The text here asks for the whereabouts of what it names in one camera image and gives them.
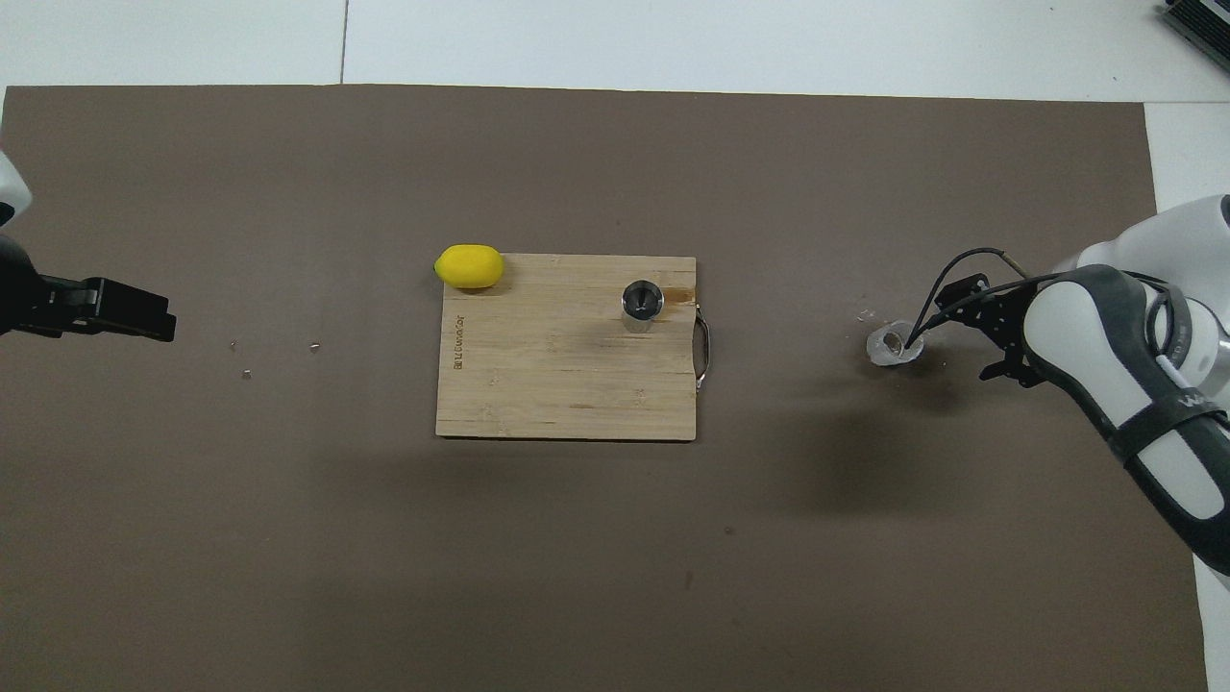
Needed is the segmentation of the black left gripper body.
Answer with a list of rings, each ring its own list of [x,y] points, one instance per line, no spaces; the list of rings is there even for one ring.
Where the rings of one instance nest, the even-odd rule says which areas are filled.
[[[65,333],[91,334],[79,323],[79,309],[59,302],[84,293],[84,281],[39,275],[14,238],[1,236],[1,333],[22,332],[43,337]]]

